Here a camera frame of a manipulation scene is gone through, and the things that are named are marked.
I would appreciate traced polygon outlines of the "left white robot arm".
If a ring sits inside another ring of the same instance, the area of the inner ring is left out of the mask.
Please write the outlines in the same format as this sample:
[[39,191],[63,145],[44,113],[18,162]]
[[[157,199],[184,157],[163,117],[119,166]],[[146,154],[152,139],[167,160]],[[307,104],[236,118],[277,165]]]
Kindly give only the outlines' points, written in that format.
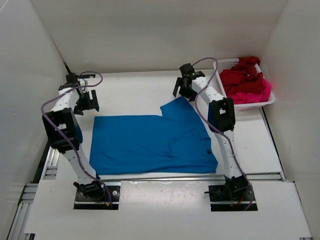
[[99,111],[95,84],[89,84],[97,72],[85,71],[66,75],[66,82],[58,88],[58,96],[44,102],[42,121],[50,146],[62,154],[77,176],[74,186],[93,201],[110,202],[110,191],[90,165],[82,148],[83,134],[77,115],[84,111]]

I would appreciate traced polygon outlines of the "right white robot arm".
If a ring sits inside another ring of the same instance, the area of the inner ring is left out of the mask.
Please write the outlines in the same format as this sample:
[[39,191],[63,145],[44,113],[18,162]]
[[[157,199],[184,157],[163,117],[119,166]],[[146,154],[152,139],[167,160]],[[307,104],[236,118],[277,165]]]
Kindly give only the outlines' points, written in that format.
[[204,100],[208,106],[208,114],[207,117],[201,118],[214,133],[223,159],[225,184],[220,189],[210,190],[209,193],[218,201],[241,201],[251,190],[251,185],[237,160],[233,99],[218,93],[206,80],[205,74],[195,71],[191,63],[182,65],[179,70],[181,77],[177,78],[172,94],[179,94],[194,102],[196,110],[199,109],[198,98]]

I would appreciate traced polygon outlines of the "blue t shirt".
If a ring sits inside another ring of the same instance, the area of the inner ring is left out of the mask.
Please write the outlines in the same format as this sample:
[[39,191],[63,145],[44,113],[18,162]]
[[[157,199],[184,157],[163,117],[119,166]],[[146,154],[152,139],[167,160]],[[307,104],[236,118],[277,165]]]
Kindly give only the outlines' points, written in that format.
[[215,173],[211,138],[194,108],[179,97],[161,115],[97,116],[89,163],[99,175]]

